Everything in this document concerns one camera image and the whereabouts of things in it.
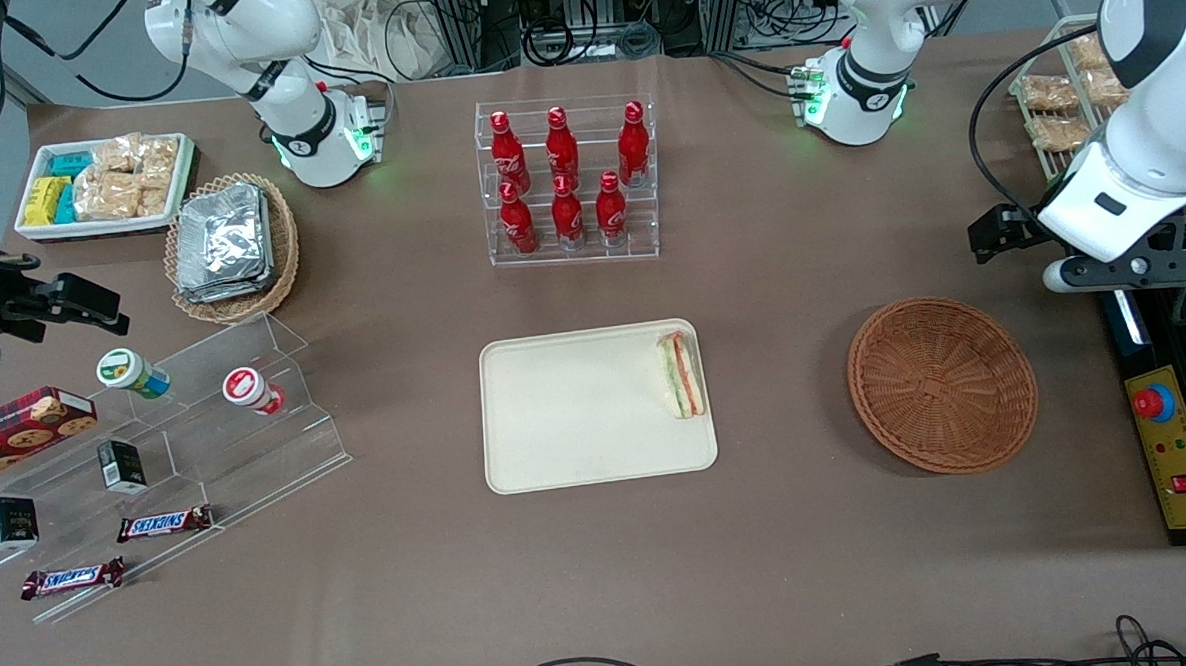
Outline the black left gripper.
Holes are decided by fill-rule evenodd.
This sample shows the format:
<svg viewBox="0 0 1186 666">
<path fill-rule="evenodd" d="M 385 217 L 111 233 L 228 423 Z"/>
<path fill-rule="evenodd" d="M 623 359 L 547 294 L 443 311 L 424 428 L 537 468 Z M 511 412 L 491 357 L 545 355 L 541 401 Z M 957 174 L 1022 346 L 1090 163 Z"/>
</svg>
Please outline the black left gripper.
<svg viewBox="0 0 1186 666">
<path fill-rule="evenodd" d="M 968 226 L 968 244 L 977 263 L 1000 254 L 1052 241 L 1018 205 L 994 205 Z M 1186 287 L 1186 216 L 1160 223 L 1116 260 L 1084 256 L 1079 287 L 1088 292 Z"/>
</svg>

